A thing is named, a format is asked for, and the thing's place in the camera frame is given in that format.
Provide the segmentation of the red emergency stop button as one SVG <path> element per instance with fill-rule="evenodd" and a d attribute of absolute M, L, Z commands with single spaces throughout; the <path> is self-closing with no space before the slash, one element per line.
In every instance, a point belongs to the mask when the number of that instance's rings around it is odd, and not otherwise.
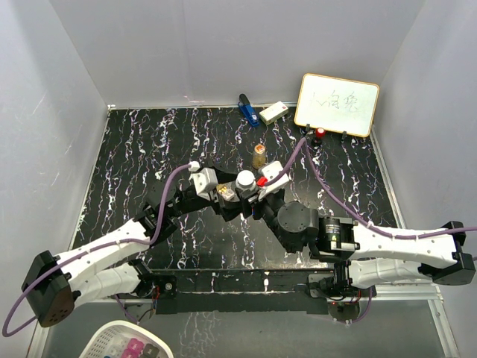
<path fill-rule="evenodd" d="M 322 143 L 323 137 L 325 136 L 326 131 L 323 128 L 315 129 L 315 138 L 312 140 L 313 146 L 319 146 Z"/>

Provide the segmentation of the white cap pill bottle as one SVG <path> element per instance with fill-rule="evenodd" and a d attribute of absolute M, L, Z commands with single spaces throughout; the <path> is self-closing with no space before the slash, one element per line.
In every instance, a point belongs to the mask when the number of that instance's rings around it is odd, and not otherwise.
<path fill-rule="evenodd" d="M 257 185 L 254 173 L 249 170 L 240 171 L 235 180 L 235 192 L 240 199 L 255 195 Z"/>

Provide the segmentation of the white green small box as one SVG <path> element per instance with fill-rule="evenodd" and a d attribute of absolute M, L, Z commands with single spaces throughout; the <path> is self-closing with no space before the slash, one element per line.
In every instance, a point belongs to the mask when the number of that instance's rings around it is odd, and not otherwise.
<path fill-rule="evenodd" d="M 278 101 L 271 106 L 259 112 L 259 118 L 266 124 L 270 125 L 279 118 L 288 113 L 288 107 L 281 101 Z"/>

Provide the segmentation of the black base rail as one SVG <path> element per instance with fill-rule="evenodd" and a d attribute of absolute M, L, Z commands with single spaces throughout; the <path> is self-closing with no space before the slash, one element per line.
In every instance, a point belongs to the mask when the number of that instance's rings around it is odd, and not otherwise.
<path fill-rule="evenodd" d="M 155 270 L 148 298 L 158 314 L 302 311 L 326 315 L 336 307 L 358 315 L 375 287 L 357 289 L 326 268 Z"/>

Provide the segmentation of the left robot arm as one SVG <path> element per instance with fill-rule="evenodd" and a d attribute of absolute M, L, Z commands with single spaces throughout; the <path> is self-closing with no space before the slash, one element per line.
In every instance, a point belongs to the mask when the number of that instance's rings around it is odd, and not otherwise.
<path fill-rule="evenodd" d="M 147 297 L 154 279 L 126 258 L 167 240 L 177 229 L 174 220 L 187 213 L 212 207 L 224 220 L 234 219 L 242 213 L 239 194 L 255 188 L 248 170 L 233 174 L 197 162 L 180 166 L 159 195 L 151 196 L 140 213 L 119 228 L 75 250 L 36 255 L 18 301 L 28 302 L 41 327 L 51 327 L 98 298 L 123 293 Z"/>

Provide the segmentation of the yellow clear weekly pill organizer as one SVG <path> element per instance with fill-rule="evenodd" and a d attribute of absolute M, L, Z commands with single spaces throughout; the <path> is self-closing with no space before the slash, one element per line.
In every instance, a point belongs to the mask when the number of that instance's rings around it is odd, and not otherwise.
<path fill-rule="evenodd" d="M 216 190 L 224 201 L 235 201 L 237 199 L 235 191 L 229 184 L 219 184 L 216 186 Z"/>

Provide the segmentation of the white plastic basket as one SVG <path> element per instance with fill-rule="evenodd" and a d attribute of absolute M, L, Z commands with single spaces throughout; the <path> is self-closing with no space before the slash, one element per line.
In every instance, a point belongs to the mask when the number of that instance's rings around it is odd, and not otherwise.
<path fill-rule="evenodd" d="M 127 321 L 104 324 L 92 336 L 80 357 L 169 357 L 170 347 L 148 330 Z"/>

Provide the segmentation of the small whiteboard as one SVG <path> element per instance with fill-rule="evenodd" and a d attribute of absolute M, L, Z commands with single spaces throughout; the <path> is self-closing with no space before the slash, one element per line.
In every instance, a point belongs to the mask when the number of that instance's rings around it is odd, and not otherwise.
<path fill-rule="evenodd" d="M 294 123 L 350 136 L 370 135 L 379 85 L 306 73 L 303 76 Z"/>

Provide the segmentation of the clear jar of yellow capsules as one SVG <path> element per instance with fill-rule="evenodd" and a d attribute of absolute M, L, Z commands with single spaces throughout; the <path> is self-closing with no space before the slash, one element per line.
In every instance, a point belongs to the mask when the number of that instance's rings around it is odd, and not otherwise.
<path fill-rule="evenodd" d="M 252 156 L 252 167 L 260 169 L 267 163 L 266 147 L 259 143 L 254 147 Z"/>

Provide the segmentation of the blue black stapler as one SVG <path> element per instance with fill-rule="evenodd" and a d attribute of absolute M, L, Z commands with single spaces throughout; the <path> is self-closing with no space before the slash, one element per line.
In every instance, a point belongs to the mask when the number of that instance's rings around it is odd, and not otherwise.
<path fill-rule="evenodd" d="M 248 97 L 244 93 L 241 93 L 238 97 L 238 108 L 241 110 L 242 114 L 251 127 L 256 127 L 259 125 L 258 116 L 255 110 L 252 108 Z"/>

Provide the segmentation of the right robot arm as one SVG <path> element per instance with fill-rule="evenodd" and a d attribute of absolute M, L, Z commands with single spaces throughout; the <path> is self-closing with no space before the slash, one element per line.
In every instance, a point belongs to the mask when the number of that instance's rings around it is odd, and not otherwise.
<path fill-rule="evenodd" d="M 241 194 L 244 216 L 262 220 L 288 253 L 308 248 L 313 260 L 332 264 L 332 276 L 310 280 L 310 290 L 329 299 L 345 298 L 381 283 L 429 279 L 444 286 L 472 282 L 476 264 L 462 249 L 460 228 L 378 234 L 348 218 L 321 216 L 298 201 L 285 202 L 283 190 Z"/>

